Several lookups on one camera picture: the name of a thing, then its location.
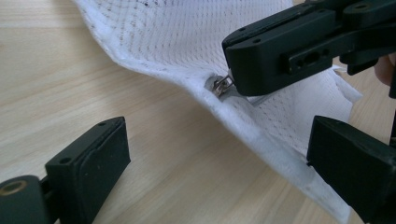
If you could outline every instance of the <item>wooden table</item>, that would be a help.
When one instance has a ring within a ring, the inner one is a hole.
[[[95,223],[335,223],[179,87],[117,66],[65,0],[0,0],[0,181],[95,123],[127,120],[132,163]],[[387,142],[395,102],[369,70],[350,122]],[[361,223],[356,215],[350,223]]]

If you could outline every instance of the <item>white fabric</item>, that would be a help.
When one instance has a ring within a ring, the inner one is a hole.
[[[347,223],[350,208],[305,165],[313,117],[347,121],[360,95],[327,70],[263,97],[207,87],[225,76],[221,41],[234,30],[292,6],[290,0],[75,0],[114,62],[185,88],[274,170]]]

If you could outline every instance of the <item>metal zipper slider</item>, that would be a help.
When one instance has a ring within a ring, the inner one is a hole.
[[[212,87],[212,92],[220,97],[224,92],[226,92],[233,85],[233,79],[230,75],[226,77],[218,77]]]

